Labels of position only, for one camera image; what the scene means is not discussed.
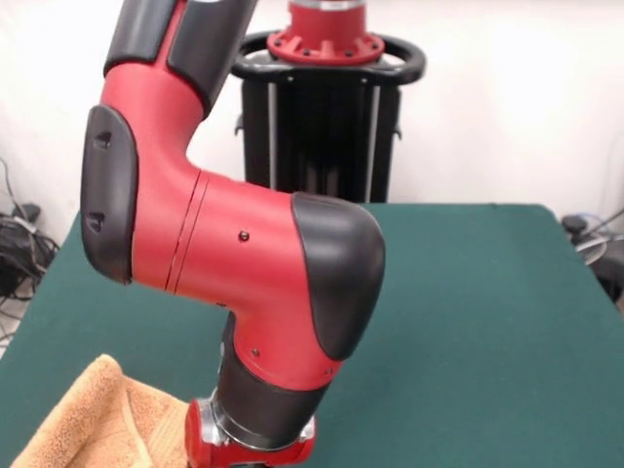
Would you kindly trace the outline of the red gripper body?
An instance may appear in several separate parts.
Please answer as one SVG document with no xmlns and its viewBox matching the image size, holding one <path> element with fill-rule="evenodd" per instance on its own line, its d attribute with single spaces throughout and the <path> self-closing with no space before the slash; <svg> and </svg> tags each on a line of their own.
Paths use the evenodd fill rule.
<svg viewBox="0 0 624 468">
<path fill-rule="evenodd" d="M 213 397 L 192 400 L 184 421 L 187 466 L 286 467 L 306 461 L 316 443 L 316 418 L 304 426 L 293 444 L 277 450 L 245 446 L 218 427 Z"/>
</svg>

